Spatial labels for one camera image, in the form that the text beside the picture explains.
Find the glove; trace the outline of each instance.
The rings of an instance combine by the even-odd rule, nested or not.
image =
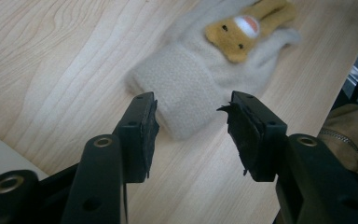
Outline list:
[[[205,28],[241,13],[255,0],[201,2],[179,18],[164,35],[164,47],[127,74],[134,94],[153,91],[159,124],[177,140],[186,139],[218,115],[231,92],[261,93],[272,74],[279,50],[299,41],[294,29],[277,29],[247,53],[244,63],[232,63],[211,43]]]

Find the screw hole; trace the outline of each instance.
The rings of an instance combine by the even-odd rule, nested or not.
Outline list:
[[[107,147],[112,144],[112,139],[110,138],[99,138],[94,142],[94,146],[96,147]]]
[[[0,181],[0,194],[11,192],[24,182],[24,177],[11,175]]]
[[[316,147],[318,145],[318,143],[315,140],[304,136],[298,137],[297,141],[307,147]]]
[[[350,209],[353,209],[353,210],[358,210],[358,202],[356,200],[354,200],[353,198],[351,198],[347,195],[344,195],[344,196],[341,196],[338,200],[340,203],[342,203],[346,207],[349,207]]]
[[[88,198],[85,202],[83,202],[83,209],[88,212],[92,212],[101,207],[101,200],[97,197]]]

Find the wooden table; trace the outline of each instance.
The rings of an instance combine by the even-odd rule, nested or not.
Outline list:
[[[198,1],[0,1],[0,139],[48,174],[111,133],[133,97],[126,72]],[[261,97],[288,133],[316,135],[358,55],[358,1],[294,0],[302,35]],[[273,183],[242,177],[226,117],[176,142],[163,130],[151,178],[129,185],[131,223],[271,223]]]

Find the black metal bracket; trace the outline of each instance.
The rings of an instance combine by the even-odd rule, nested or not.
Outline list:
[[[0,175],[0,223],[127,223],[127,183],[148,176],[158,133],[153,92],[133,98],[112,134],[91,138],[79,164],[45,180]]]
[[[274,180],[285,223],[358,223],[358,175],[306,134],[286,137],[286,124],[254,96],[234,91],[228,133],[254,181]]]

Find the brown bunny face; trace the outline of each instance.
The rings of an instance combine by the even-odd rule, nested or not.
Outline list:
[[[225,19],[205,28],[208,40],[233,63],[246,60],[249,51],[255,46],[259,33],[258,21],[250,16]]]

